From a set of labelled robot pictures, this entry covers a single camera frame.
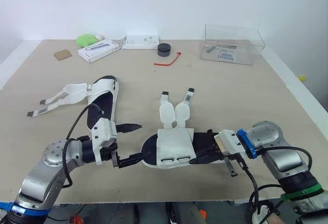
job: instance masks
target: red cable tie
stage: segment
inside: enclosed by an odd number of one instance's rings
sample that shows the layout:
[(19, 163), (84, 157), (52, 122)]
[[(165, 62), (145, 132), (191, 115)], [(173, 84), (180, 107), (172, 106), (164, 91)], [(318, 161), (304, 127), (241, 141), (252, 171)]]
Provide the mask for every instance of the red cable tie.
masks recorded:
[(175, 57), (175, 59), (170, 64), (154, 64), (154, 65), (158, 65), (158, 66), (170, 66), (170, 65), (172, 65), (178, 59), (178, 57), (180, 57), (181, 52), (177, 52), (176, 54), (177, 54), (177, 56)]

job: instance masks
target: table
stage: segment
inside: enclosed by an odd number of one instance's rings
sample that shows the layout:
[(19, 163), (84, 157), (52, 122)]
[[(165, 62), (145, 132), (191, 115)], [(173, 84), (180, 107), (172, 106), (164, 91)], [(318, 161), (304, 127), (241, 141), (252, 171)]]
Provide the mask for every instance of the table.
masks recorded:
[[(309, 150), (314, 158), (313, 174), (328, 188), (326, 158), (328, 143), (284, 82), (260, 55), (252, 66), (199, 59), (197, 40), (167, 40), (171, 56), (161, 58), (155, 50), (120, 50), (92, 64), (77, 54), (73, 40), (44, 40), (24, 61), (0, 91), (0, 200), (12, 201), (26, 174), (41, 158), (44, 148), (66, 134), (86, 102), (61, 106), (45, 115), (27, 118), (39, 109), (40, 100), (57, 93), (68, 83), (92, 83), (104, 75), (119, 80), (115, 121), (138, 123), (142, 129), (118, 137), (122, 158), (140, 150), (142, 143), (162, 127), (159, 99), (170, 92), (173, 105), (192, 87), (191, 118), (187, 127), (195, 132), (208, 129), (247, 129), (261, 120), (281, 126), (293, 146)], [(53, 53), (68, 49), (71, 58), (57, 61)], [(180, 58), (169, 67), (175, 52)], [(89, 134), (86, 118), (73, 137)], [(247, 163), (258, 185), (276, 183), (261, 159)], [(188, 166), (169, 170), (151, 169), (139, 163), (123, 169), (108, 161), (88, 164), (71, 175), (73, 187), (63, 189), (58, 202), (139, 202), (246, 199), (252, 193), (250, 180), (236, 163), (238, 176), (231, 178), (225, 164)], [(279, 189), (265, 189), (261, 197), (278, 197)]]

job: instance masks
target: product box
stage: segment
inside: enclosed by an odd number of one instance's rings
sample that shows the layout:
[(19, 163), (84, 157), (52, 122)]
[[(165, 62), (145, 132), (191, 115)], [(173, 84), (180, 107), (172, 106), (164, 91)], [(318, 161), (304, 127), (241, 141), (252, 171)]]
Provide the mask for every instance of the product box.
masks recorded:
[(119, 50), (119, 44), (110, 39), (104, 39), (88, 47), (79, 49), (78, 54), (88, 63), (92, 63), (117, 50)]
[(158, 44), (158, 35), (127, 35), (121, 41), (121, 48), (155, 50)]

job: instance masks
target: clear plastic box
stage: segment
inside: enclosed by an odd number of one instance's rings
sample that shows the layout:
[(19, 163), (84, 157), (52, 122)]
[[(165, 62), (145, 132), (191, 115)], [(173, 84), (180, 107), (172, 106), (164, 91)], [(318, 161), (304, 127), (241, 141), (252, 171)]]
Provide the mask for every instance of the clear plastic box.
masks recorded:
[(206, 24), (200, 58), (252, 65), (252, 58), (261, 54), (264, 47), (256, 29)]

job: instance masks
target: floor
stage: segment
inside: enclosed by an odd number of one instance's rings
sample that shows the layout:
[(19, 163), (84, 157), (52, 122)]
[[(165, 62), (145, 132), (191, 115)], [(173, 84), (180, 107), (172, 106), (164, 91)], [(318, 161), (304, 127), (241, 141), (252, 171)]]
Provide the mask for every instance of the floor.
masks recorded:
[[(278, 199), (272, 200), (274, 203), (279, 202)], [(127, 221), (121, 220), (121, 222), (114, 221), (117, 215), (118, 209), (127, 206), (129, 204), (123, 203), (109, 203), (109, 204), (93, 204), (86, 205), (79, 213), (80, 217), (91, 217), (91, 224), (116, 224), (124, 223)], [(136, 203), (139, 210), (140, 224), (167, 224), (166, 204), (164, 202), (154, 203)], [(204, 201), (195, 202), (198, 209), (206, 211), (207, 224), (218, 223), (247, 223), (246, 216), (248, 207), (246, 203), (236, 205), (233, 201)], [(76, 214), (84, 205), (61, 205), (56, 207), (49, 214), (50, 217), (59, 220), (65, 220), (69, 216)], [(279, 208), (280, 217), (286, 223), (295, 223), (297, 214), (287, 204), (283, 203)], [(46, 224), (55, 223), (68, 223), (68, 221), (54, 221), (48, 219)]]

